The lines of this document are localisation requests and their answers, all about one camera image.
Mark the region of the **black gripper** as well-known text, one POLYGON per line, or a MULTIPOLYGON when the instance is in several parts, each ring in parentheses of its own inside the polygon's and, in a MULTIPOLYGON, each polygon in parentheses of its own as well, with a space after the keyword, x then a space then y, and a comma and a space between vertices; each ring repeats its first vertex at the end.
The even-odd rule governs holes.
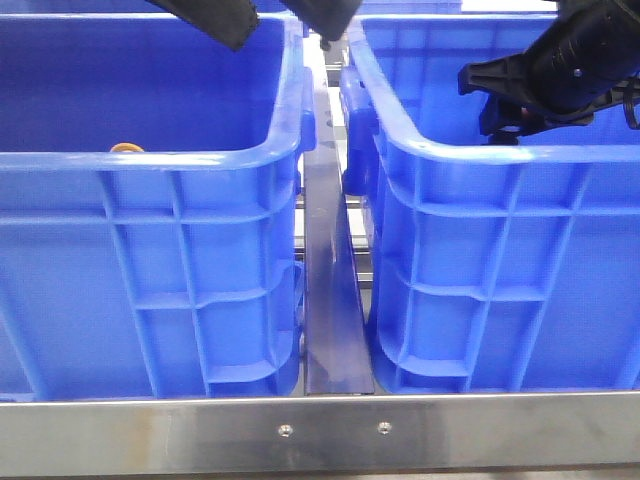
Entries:
POLYGON ((639 123, 639 3, 559 1, 557 6, 557 20, 525 57, 468 63, 459 71, 460 95, 491 94, 479 116, 483 135, 530 136, 547 130, 542 115, 498 97, 523 96, 528 86, 537 104, 570 114, 625 82, 625 120, 639 123))

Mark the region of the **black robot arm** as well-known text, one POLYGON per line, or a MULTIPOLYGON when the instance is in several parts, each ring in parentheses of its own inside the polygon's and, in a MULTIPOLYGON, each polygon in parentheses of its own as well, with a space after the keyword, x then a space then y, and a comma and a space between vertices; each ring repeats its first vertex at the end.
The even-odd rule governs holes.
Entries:
MULTIPOLYGON (((147 1, 233 51, 258 25, 252 1, 147 1)), ((336 41, 363 1, 279 1, 323 40, 336 41)), ((639 130, 639 1, 552 1, 558 17, 523 53, 468 63, 460 95, 488 94, 482 135, 509 140, 588 125, 595 113, 623 106, 639 130)))

